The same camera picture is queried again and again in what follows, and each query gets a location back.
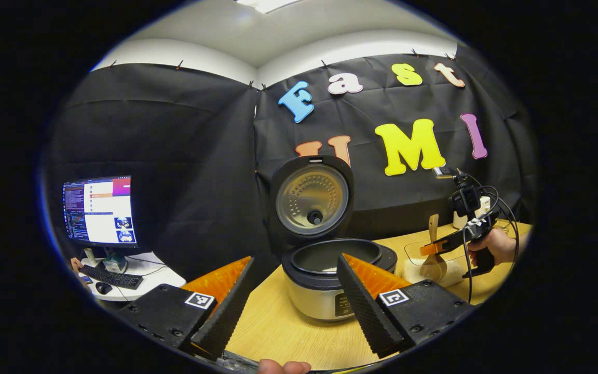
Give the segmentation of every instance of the monitor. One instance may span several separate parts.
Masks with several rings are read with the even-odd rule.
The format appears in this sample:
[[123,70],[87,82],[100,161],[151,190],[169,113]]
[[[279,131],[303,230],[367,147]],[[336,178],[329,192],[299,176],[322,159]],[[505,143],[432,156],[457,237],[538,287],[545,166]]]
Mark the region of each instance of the monitor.
[[85,246],[137,248],[130,189],[130,175],[64,183],[62,201],[69,238]]

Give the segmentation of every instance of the inner pot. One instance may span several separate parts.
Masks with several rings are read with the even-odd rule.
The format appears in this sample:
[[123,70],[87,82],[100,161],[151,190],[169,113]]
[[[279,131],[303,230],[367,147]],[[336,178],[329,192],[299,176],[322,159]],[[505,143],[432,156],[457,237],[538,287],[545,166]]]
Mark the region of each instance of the inner pot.
[[292,253],[292,265],[316,275],[335,275],[338,256],[347,253],[359,260],[375,263],[382,255],[375,243],[363,239],[335,239],[310,244]]

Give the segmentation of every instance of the ceiling light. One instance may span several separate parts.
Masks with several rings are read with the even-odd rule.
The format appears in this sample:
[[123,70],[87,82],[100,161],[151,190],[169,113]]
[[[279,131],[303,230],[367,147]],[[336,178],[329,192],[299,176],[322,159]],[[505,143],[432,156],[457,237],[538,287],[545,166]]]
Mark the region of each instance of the ceiling light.
[[254,7],[258,12],[267,14],[272,10],[284,7],[287,4],[300,2],[301,0],[235,0],[236,2]]

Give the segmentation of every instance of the wooden spoon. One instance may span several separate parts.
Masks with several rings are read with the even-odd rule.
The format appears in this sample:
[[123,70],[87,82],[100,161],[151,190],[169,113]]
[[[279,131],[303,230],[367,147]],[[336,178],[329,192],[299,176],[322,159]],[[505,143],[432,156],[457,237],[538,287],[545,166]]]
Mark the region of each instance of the wooden spoon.
[[[428,234],[430,242],[437,241],[437,221],[439,215],[432,215],[428,220]],[[429,255],[419,269],[419,274],[435,282],[439,282],[446,275],[446,262],[439,254]]]

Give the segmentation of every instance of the table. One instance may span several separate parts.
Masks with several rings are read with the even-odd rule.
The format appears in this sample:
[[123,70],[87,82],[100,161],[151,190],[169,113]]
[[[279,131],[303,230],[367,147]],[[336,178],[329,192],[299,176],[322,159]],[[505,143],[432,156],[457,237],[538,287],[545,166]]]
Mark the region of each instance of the table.
[[[496,226],[508,225],[498,220]],[[509,236],[515,237],[509,228]],[[528,232],[531,225],[518,223],[519,234]],[[449,223],[438,227],[438,237],[456,229]],[[407,255],[406,244],[427,240],[428,231],[375,240],[398,255],[397,274],[401,274]],[[510,263],[496,266],[488,274],[472,280],[472,304],[491,296],[505,280]],[[293,305],[285,289],[286,279],[279,266],[249,296],[237,328],[226,350],[253,360],[273,359],[281,365],[288,360],[309,362],[313,369],[339,369],[372,364],[380,360],[372,353],[355,318],[341,322],[320,322],[303,315]],[[467,300],[469,281],[447,289]]]
[[[102,258],[96,258],[97,263],[102,261]],[[151,291],[154,287],[158,286],[159,284],[169,284],[170,286],[181,287],[186,284],[185,279],[180,277],[179,274],[175,273],[169,267],[163,265],[163,261],[159,260],[158,257],[153,252],[148,253],[141,253],[135,256],[126,256],[126,261],[128,261],[128,269],[126,269],[126,274],[131,275],[143,275],[142,282],[137,289],[128,289],[123,287],[112,287],[112,291],[108,292],[105,295],[101,295],[96,289],[96,283],[99,282],[97,279],[93,279],[92,284],[88,284],[89,289],[92,292],[92,295],[99,299],[105,301],[133,301],[137,300],[140,296],[144,295],[145,293]],[[83,258],[81,262],[84,265],[95,266],[91,263],[88,258]]]

